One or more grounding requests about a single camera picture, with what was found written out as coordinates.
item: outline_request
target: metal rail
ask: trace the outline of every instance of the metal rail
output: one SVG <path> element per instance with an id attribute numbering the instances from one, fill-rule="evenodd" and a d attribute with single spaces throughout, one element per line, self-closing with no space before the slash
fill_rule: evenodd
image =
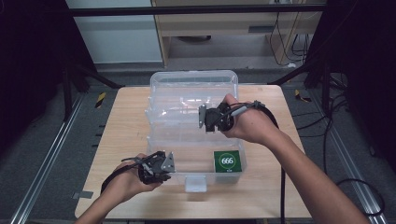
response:
<path id="1" fill-rule="evenodd" d="M 47 154 L 46 158 L 41 164 L 41 167 L 38 170 L 32 185 L 25 194 L 18 209 L 12 216 L 11 218 L 12 224 L 23 224 L 29 217 L 32 208 L 35 205 L 35 200 L 37 199 L 41 189 L 43 188 L 47 180 L 47 177 L 50 173 L 50 170 L 53 164 L 55 163 L 59 152 L 61 151 L 62 145 L 64 144 L 64 140 L 68 135 L 71 126 L 73 125 L 73 122 L 80 109 L 83 98 L 84 98 L 84 94 L 79 94 L 78 98 L 74 102 L 73 111 L 70 118 L 67 121 L 64 121 L 64 123 L 62 124 L 62 127 L 58 132 L 58 134 L 56 135 L 52 143 L 52 146 L 49 149 L 49 153 Z"/>
<path id="2" fill-rule="evenodd" d="M 322 107 L 320 106 L 320 96 L 318 95 L 318 92 L 313 90 L 310 91 L 310 94 L 312 96 L 313 102 L 318 107 L 318 110 L 320 111 L 321 115 L 324 116 L 324 112 L 321 109 Z M 337 132 L 337 129 L 333 125 L 332 128 L 329 131 L 329 136 L 332 139 L 332 142 L 334 143 L 334 148 L 338 154 L 338 157 L 341 160 L 341 163 L 343 163 L 343 166 L 346 170 L 346 174 L 348 175 L 349 178 L 356 178 L 360 180 L 364 180 L 361 172 L 359 171 L 358 167 L 356 166 L 355 162 L 352 160 L 352 157 L 350 156 L 347 147 L 344 145 L 344 142 L 340 136 L 340 134 Z M 380 207 L 375 199 L 374 194 L 371 192 L 371 190 L 367 186 L 363 186 L 358 183 L 353 183 L 352 184 L 359 199 L 361 200 L 361 204 L 364 208 L 364 210 L 367 213 L 376 213 L 380 210 Z M 388 223 L 387 220 L 385 219 L 384 214 L 381 214 L 380 216 L 377 217 L 369 217 L 370 221 L 373 224 L 385 224 Z"/>
<path id="3" fill-rule="evenodd" d="M 135 16 L 171 14 L 252 13 L 252 12 L 307 12 L 325 11 L 327 4 L 275 4 L 275 5 L 226 5 L 186 7 L 110 7 L 70 8 L 67 10 L 44 11 L 47 15 L 92 17 L 92 16 Z"/>

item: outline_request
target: wooden table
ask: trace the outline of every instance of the wooden table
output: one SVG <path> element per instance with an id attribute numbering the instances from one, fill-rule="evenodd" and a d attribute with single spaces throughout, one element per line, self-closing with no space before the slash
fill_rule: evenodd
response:
<path id="1" fill-rule="evenodd" d="M 149 123 L 145 116 L 149 87 L 119 90 L 92 163 L 85 191 L 91 199 L 78 201 L 79 217 L 99 196 L 103 181 L 120 160 L 146 152 Z M 280 129 L 302 147 L 285 97 L 278 86 L 239 85 L 241 102 L 259 100 L 274 113 Z M 244 142 L 247 169 L 237 184 L 208 186 L 206 193 L 186 193 L 184 186 L 162 185 L 120 204 L 106 218 L 193 219 L 271 218 L 280 212 L 280 165 L 265 147 Z M 310 217 L 300 195 L 286 182 L 286 217 Z"/>

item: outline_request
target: green label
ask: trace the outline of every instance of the green label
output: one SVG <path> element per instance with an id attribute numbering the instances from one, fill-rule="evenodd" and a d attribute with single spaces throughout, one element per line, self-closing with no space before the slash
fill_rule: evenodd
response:
<path id="1" fill-rule="evenodd" d="M 239 151 L 215 151 L 216 173 L 242 172 Z"/>

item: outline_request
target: transparent storage box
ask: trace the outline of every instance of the transparent storage box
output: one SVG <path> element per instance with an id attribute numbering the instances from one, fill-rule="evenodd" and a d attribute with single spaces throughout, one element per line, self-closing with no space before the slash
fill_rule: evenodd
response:
<path id="1" fill-rule="evenodd" d="M 151 77 L 150 87 L 148 154 L 173 151 L 177 170 L 165 184 L 203 192 L 207 185 L 236 183 L 247 166 L 242 141 L 218 131 L 206 133 L 205 126 L 200 129 L 198 108 L 217 107 L 227 93 L 237 98 L 237 75 L 228 70 L 159 72 Z M 217 173 L 215 151 L 237 151 L 241 171 Z"/>

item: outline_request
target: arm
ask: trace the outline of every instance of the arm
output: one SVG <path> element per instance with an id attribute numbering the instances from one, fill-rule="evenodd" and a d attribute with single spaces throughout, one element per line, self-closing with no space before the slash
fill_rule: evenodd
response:
<path id="1" fill-rule="evenodd" d="M 137 157 L 144 158 L 145 155 L 139 154 Z M 133 163 L 133 161 L 123 162 L 116 170 Z M 101 223 L 106 215 L 120 203 L 130 200 L 138 193 L 152 191 L 160 185 L 161 183 L 145 185 L 140 181 L 136 169 L 128 170 L 111 180 L 105 191 L 103 191 L 87 211 L 78 218 L 76 223 Z"/>
<path id="2" fill-rule="evenodd" d="M 226 95 L 224 101 L 237 101 Z M 369 223 L 352 201 L 259 110 L 249 109 L 235 118 L 227 137 L 238 137 L 268 147 L 300 193 L 317 223 Z"/>

